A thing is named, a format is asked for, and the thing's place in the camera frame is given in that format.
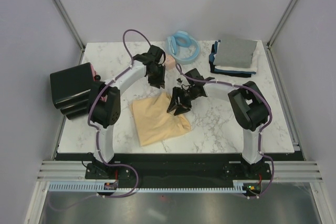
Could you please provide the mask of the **small pink cube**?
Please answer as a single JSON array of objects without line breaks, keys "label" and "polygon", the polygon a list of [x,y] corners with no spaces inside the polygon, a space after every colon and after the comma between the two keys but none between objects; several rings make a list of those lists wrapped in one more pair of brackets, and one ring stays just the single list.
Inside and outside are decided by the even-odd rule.
[{"label": "small pink cube", "polygon": [[167,55],[164,61],[164,66],[167,71],[172,70],[175,68],[175,59],[171,55]]}]

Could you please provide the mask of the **yellow t shirt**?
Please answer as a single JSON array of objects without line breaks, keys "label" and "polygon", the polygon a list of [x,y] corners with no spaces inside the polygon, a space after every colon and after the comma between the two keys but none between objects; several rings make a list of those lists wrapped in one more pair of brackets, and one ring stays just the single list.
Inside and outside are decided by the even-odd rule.
[{"label": "yellow t shirt", "polygon": [[147,146],[191,131],[191,124],[184,115],[167,112],[171,96],[160,95],[134,100],[130,106],[141,146]]}]

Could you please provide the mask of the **black pink drawer organizer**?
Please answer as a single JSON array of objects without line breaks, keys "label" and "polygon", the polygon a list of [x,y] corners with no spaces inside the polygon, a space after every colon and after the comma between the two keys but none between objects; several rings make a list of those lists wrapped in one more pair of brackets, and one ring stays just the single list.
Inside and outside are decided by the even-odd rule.
[{"label": "black pink drawer organizer", "polygon": [[50,74],[52,102],[67,119],[87,114],[90,89],[100,76],[91,63]]}]

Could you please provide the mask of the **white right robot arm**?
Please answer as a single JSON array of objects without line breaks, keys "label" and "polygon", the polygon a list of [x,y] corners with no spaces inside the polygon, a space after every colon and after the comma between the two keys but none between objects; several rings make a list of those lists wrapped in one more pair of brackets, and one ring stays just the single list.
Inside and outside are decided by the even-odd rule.
[{"label": "white right robot arm", "polygon": [[253,81],[242,85],[216,82],[213,77],[188,79],[186,89],[174,87],[167,112],[175,116],[187,113],[192,101],[199,97],[210,97],[230,103],[237,123],[243,129],[243,152],[245,161],[240,166],[241,174],[248,179],[259,173],[258,163],[262,160],[261,140],[257,132],[266,125],[270,117],[270,107],[260,89]]}]

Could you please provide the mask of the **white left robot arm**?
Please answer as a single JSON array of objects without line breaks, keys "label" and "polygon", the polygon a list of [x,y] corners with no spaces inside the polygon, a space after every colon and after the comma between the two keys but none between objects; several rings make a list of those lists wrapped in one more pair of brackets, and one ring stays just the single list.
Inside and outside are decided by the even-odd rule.
[{"label": "white left robot arm", "polygon": [[103,178],[111,178],[115,165],[113,128],[121,115],[121,95],[135,82],[147,77],[148,84],[155,88],[165,88],[165,52],[151,47],[148,52],[131,58],[132,63],[115,77],[93,83],[88,100],[88,125],[96,129],[94,157],[100,163],[97,173]]}]

